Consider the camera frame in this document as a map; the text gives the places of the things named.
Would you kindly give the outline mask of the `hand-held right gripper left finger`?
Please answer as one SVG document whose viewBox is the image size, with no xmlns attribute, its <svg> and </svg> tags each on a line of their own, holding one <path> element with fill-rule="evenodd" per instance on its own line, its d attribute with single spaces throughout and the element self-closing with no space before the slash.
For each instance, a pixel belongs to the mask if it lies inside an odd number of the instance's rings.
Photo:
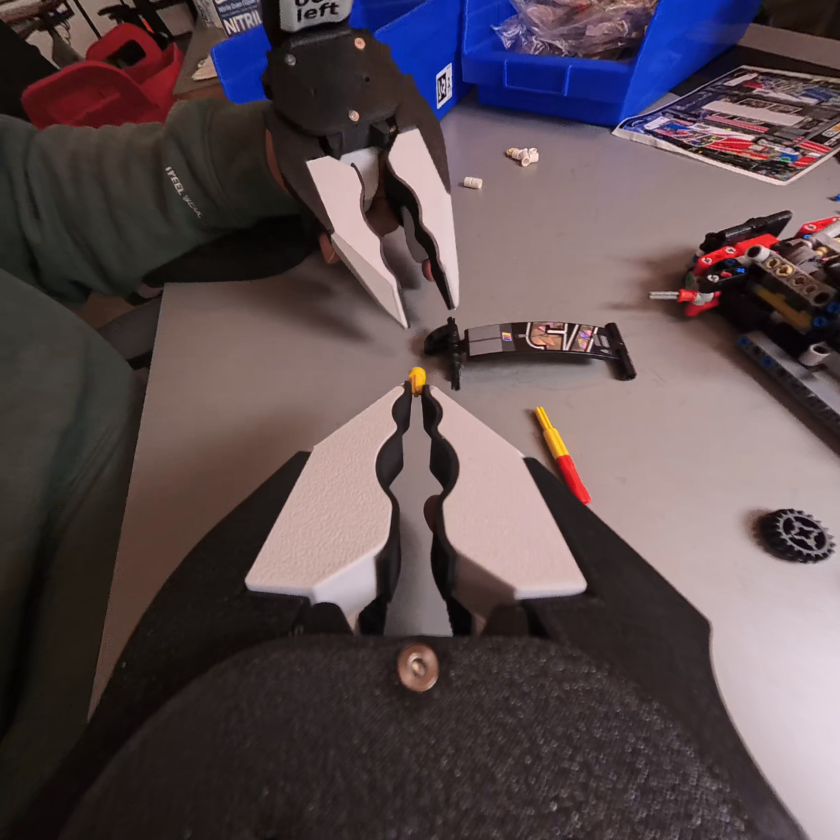
<svg viewBox="0 0 840 840">
<path fill-rule="evenodd" d="M 336 605 L 361 634 L 383 634 L 401 572 L 400 508 L 410 385 L 391 389 L 306 453 L 245 577 L 250 592 Z"/>
</svg>

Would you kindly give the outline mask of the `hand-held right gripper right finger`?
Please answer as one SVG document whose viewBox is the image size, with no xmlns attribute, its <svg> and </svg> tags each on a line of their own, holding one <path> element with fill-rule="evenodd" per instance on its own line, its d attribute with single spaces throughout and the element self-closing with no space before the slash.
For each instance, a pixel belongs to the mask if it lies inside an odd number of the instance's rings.
<svg viewBox="0 0 840 840">
<path fill-rule="evenodd" d="M 586 580 L 531 470 L 539 466 L 434 385 L 421 395 L 440 494 L 431 564 L 453 634 L 500 606 L 580 595 Z"/>
</svg>

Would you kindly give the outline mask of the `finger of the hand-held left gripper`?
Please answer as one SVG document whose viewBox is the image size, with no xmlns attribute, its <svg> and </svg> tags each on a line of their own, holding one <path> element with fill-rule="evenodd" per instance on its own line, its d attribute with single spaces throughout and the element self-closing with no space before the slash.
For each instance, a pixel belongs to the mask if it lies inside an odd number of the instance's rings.
<svg viewBox="0 0 840 840">
<path fill-rule="evenodd" d="M 439 127 L 396 134 L 386 156 L 385 195 L 416 263 L 428 263 L 448 310 L 459 304 L 459 263 L 448 157 Z"/>
<path fill-rule="evenodd" d="M 327 214 L 332 247 L 371 297 L 407 329 L 402 290 L 366 216 L 379 186 L 380 154 L 350 152 L 338 160 L 325 155 L 309 161 L 308 170 Z"/>
</svg>

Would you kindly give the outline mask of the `black lego wing assembly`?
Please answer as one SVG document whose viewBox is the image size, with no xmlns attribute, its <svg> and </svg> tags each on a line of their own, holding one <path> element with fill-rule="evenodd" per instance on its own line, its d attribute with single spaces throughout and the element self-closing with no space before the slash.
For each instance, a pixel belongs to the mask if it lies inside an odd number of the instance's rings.
<svg viewBox="0 0 840 840">
<path fill-rule="evenodd" d="M 424 339 L 427 357 L 441 356 L 448 366 L 453 390 L 461 386 L 465 362 L 510 357 L 569 357 L 600 360 L 612 366 L 616 378 L 630 382 L 637 376 L 627 344 L 616 323 L 604 326 L 570 321 L 500 322 L 460 331 L 454 318 Z"/>
</svg>

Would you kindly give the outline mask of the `black lego gear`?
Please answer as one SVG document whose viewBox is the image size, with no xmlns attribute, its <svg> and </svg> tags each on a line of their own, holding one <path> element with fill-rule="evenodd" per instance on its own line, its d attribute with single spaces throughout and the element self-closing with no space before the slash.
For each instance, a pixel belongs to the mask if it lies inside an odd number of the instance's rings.
<svg viewBox="0 0 840 840">
<path fill-rule="evenodd" d="M 802 510 L 783 508 L 765 512 L 757 520 L 759 539 L 778 559 L 813 564 L 833 556 L 833 535 L 818 519 Z"/>
</svg>

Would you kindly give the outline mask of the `person's left forearm green sleeve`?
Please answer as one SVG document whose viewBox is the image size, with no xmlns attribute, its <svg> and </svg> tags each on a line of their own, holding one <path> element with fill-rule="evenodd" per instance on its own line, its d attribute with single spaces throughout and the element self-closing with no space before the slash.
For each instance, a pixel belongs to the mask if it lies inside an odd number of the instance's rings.
<svg viewBox="0 0 840 840">
<path fill-rule="evenodd" d="M 265 112 L 203 99 L 164 122 L 43 130 L 3 115 L 2 296 L 125 297 L 194 247 L 297 214 L 270 172 Z"/>
</svg>

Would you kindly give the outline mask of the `yellow red lego axle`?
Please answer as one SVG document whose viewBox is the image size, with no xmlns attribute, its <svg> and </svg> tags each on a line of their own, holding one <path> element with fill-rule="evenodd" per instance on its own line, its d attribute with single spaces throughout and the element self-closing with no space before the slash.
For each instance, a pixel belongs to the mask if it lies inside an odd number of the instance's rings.
<svg viewBox="0 0 840 840">
<path fill-rule="evenodd" d="M 565 485 L 581 503 L 585 505 L 590 504 L 592 502 L 592 496 L 585 487 L 560 432 L 552 425 L 544 407 L 536 407 L 534 409 L 534 416 L 540 425 L 543 440 L 558 467 Z"/>
</svg>

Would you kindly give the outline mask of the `clear bags of lego parts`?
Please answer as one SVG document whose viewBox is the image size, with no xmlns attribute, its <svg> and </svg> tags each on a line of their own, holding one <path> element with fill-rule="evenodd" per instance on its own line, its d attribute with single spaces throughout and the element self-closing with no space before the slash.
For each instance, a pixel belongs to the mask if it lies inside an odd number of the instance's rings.
<svg viewBox="0 0 840 840">
<path fill-rule="evenodd" d="M 639 51 L 657 1 L 514 1 L 493 31 L 507 51 L 530 56 L 628 60 Z"/>
</svg>

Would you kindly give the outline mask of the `lego car chassis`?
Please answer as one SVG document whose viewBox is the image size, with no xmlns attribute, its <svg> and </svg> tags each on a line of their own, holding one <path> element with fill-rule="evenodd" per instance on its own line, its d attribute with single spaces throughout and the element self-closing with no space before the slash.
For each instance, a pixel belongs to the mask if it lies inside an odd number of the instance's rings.
<svg viewBox="0 0 840 840">
<path fill-rule="evenodd" d="M 839 218 L 782 236 L 792 212 L 708 233 L 680 289 L 648 293 L 687 318 L 715 311 L 738 346 L 821 425 L 839 435 Z"/>
</svg>

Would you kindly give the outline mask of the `blue bin with tag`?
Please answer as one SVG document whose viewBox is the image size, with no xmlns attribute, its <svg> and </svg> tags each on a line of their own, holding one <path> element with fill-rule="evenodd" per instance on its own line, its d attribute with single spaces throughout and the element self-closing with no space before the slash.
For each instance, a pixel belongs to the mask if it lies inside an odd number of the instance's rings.
<svg viewBox="0 0 840 840">
<path fill-rule="evenodd" d="M 400 70 L 414 78 L 442 119 L 469 89 L 461 69 L 464 3 L 461 1 L 357 1 L 350 25 L 365 28 L 392 50 Z M 265 98 L 262 75 L 269 41 L 262 26 L 221 41 L 210 55 L 227 100 Z"/>
</svg>

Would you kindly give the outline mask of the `glove box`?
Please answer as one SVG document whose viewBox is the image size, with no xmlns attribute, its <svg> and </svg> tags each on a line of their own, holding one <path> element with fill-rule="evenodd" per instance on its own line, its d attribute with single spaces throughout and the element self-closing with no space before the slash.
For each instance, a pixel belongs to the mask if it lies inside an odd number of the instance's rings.
<svg viewBox="0 0 840 840">
<path fill-rule="evenodd" d="M 225 37 L 242 34 L 262 24 L 260 1 L 192 1 L 198 16 Z"/>
</svg>

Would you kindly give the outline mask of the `blue bin with bags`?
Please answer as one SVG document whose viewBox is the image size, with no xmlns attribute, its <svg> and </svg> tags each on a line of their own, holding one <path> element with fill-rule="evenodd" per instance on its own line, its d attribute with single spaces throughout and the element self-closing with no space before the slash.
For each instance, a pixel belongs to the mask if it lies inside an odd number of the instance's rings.
<svg viewBox="0 0 840 840">
<path fill-rule="evenodd" d="M 507 1 L 465 2 L 462 76 L 497 109 L 614 127 L 662 98 L 745 34 L 761 1 L 663 1 L 631 60 L 536 57 L 504 50 L 492 31 Z"/>
</svg>

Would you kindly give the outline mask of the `red plastic container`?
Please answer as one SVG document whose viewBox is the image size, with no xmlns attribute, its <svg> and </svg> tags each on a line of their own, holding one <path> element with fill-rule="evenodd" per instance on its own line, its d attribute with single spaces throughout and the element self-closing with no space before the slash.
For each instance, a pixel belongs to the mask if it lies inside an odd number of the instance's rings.
<svg viewBox="0 0 840 840">
<path fill-rule="evenodd" d="M 158 46 L 142 27 L 117 24 L 85 59 L 29 85 L 23 108 L 38 129 L 162 123 L 175 104 L 184 54 Z"/>
</svg>

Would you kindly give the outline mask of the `person's torso green shirt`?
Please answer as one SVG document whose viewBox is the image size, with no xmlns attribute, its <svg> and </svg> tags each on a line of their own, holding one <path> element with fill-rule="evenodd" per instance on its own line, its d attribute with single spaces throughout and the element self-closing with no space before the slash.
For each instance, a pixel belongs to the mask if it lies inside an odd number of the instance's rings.
<svg viewBox="0 0 840 840">
<path fill-rule="evenodd" d="M 2 736 L 87 714 L 140 382 L 78 316 L 2 273 Z"/>
</svg>

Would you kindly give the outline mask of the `colourful sticker sheet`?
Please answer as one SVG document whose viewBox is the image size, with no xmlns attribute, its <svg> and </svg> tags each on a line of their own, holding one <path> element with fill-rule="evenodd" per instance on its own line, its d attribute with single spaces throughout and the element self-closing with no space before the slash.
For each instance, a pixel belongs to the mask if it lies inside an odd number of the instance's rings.
<svg viewBox="0 0 840 840">
<path fill-rule="evenodd" d="M 838 153 L 839 79 L 740 66 L 612 135 L 786 184 Z"/>
</svg>

